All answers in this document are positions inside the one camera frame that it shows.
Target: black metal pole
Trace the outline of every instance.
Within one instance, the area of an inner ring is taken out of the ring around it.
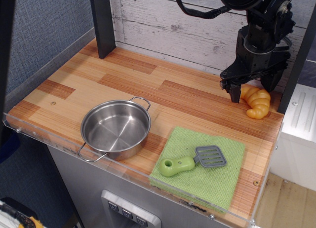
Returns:
[[[286,84],[284,93],[281,98],[281,103],[278,108],[278,112],[285,114],[288,104],[292,98],[295,86],[297,84],[298,78],[300,77],[302,68],[304,66],[305,60],[307,58],[308,52],[312,46],[313,39],[316,33],[316,6],[314,7],[310,22],[307,26],[300,50],[298,51],[292,72]]]
[[[110,0],[90,0],[99,58],[103,59],[116,46]]]
[[[0,113],[4,109],[15,0],[0,0]],[[0,123],[0,145],[3,123]]]

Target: croissant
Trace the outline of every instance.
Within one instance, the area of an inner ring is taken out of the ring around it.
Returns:
[[[271,96],[265,89],[243,85],[240,98],[251,107],[247,110],[248,117],[261,119],[268,114]]]

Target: wooden countertop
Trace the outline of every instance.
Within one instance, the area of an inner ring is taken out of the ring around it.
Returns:
[[[232,103],[219,82],[219,76],[120,48],[99,59],[93,40],[15,106],[7,121],[13,128],[75,154],[83,143],[81,121],[90,109],[109,100],[144,97],[152,104],[147,143],[137,155],[120,163],[149,175],[175,126],[242,142],[245,154],[229,212],[249,220],[281,127],[283,114],[277,113],[281,94],[271,94],[265,118],[250,119],[247,103]],[[234,223],[230,214],[222,216]]]

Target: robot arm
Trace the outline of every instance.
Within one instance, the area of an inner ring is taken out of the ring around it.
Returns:
[[[260,78],[261,84],[271,92],[287,68],[291,41],[286,37],[293,32],[291,0],[221,0],[225,5],[207,13],[185,8],[176,0],[184,13],[212,19],[231,9],[246,10],[248,25],[238,31],[236,59],[221,72],[221,86],[239,102],[242,84]],[[287,46],[276,45],[284,40]]]

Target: white wood panel wall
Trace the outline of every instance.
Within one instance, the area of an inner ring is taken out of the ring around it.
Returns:
[[[187,67],[219,75],[235,60],[238,30],[247,25],[245,11],[205,20],[184,14],[175,0],[110,0],[116,45]],[[207,11],[220,0],[183,0]],[[289,66],[276,90],[283,91],[301,46],[316,0],[292,0],[294,32]]]

